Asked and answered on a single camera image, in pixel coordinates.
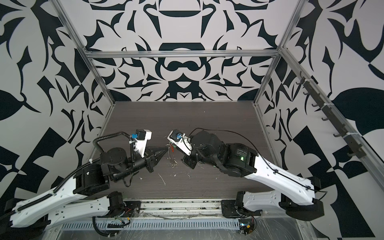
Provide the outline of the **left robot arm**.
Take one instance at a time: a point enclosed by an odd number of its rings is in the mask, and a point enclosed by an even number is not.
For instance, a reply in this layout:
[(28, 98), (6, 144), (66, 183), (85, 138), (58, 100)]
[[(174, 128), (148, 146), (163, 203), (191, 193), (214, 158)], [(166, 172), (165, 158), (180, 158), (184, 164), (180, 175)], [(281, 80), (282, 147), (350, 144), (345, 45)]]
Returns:
[(112, 148), (76, 169), (54, 189), (29, 200), (9, 200), (1, 216), (1, 239), (29, 240), (65, 222), (124, 215), (126, 204), (120, 192), (91, 201), (84, 199), (108, 190), (110, 182), (133, 177), (141, 169), (153, 172), (167, 151), (166, 147), (147, 147), (143, 155), (133, 153), (128, 157), (123, 148)]

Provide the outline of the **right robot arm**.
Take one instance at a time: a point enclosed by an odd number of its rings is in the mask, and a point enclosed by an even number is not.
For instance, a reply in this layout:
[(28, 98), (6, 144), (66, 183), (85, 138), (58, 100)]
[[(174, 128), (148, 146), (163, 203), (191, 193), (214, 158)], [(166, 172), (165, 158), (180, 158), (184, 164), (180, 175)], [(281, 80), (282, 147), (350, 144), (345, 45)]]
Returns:
[(244, 144), (226, 144), (215, 134), (201, 131), (192, 137), (177, 135), (176, 146), (185, 154), (184, 163), (211, 165), (234, 178), (245, 178), (271, 188), (269, 192), (239, 191), (233, 208), (239, 215), (259, 215), (263, 211), (284, 211), (288, 216), (313, 221), (324, 216), (324, 204), (316, 199), (319, 182), (305, 179), (267, 161)]

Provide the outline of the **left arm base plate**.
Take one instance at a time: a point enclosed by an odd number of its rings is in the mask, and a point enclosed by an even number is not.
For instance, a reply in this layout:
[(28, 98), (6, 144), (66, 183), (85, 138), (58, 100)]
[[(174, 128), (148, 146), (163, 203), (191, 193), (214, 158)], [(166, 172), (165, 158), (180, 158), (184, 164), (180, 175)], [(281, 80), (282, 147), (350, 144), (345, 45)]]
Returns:
[(141, 213), (141, 201), (124, 201), (124, 204), (121, 218), (134, 218)]

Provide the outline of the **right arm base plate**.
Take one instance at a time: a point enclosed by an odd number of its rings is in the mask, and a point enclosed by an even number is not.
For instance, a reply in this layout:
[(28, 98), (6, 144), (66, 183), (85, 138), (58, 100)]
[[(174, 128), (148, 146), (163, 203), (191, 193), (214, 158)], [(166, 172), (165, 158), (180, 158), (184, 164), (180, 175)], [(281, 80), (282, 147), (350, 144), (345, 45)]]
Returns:
[(222, 215), (224, 218), (238, 219), (248, 216), (235, 207), (235, 202), (235, 200), (221, 200)]

